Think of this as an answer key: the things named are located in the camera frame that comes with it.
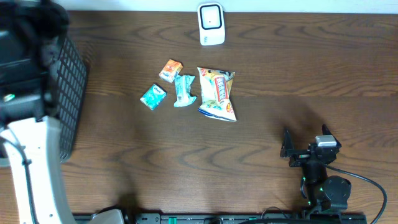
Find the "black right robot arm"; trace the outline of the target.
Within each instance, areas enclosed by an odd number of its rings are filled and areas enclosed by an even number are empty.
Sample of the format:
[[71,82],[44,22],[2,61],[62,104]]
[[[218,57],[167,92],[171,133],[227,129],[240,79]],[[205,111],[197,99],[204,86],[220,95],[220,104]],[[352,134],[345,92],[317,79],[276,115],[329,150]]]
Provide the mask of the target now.
[[326,171],[326,166],[336,160],[340,148],[341,143],[326,125],[307,149],[296,149],[289,131],[284,130],[280,157],[289,158],[290,167],[302,169],[300,191],[309,202],[303,212],[306,218],[313,214],[338,213],[348,208],[351,182],[337,175],[329,176]]

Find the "teal small box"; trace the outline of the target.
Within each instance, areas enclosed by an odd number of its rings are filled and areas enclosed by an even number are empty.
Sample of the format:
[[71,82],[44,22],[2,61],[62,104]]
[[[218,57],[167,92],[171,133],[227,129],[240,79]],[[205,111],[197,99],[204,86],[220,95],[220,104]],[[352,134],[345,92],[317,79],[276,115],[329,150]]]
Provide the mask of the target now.
[[153,84],[140,98],[140,101],[150,110],[154,110],[166,96],[167,92],[161,86]]

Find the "orange small box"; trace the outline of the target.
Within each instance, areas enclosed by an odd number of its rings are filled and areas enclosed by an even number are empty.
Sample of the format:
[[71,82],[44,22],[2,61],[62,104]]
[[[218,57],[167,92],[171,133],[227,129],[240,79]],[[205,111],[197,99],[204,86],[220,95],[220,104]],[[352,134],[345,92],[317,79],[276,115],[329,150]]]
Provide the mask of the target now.
[[182,68],[183,64],[181,62],[169,59],[163,69],[160,71],[159,77],[169,83],[172,83]]

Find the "yellow snack bag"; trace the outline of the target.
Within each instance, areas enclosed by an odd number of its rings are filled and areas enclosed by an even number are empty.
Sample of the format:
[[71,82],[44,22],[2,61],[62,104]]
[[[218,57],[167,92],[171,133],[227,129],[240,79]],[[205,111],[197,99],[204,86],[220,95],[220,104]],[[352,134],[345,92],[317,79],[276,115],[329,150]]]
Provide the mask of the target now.
[[230,92],[235,72],[198,67],[202,104],[198,111],[213,119],[236,122]]

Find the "teal snack packet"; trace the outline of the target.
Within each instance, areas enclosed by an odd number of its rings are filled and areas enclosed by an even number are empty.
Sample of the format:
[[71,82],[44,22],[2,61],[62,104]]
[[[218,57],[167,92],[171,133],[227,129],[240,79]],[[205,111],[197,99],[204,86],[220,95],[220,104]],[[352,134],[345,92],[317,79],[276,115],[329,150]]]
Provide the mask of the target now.
[[175,78],[175,90],[177,100],[174,103],[174,107],[184,107],[191,105],[195,100],[196,97],[190,94],[191,92],[191,85],[195,79],[193,75],[177,75]]

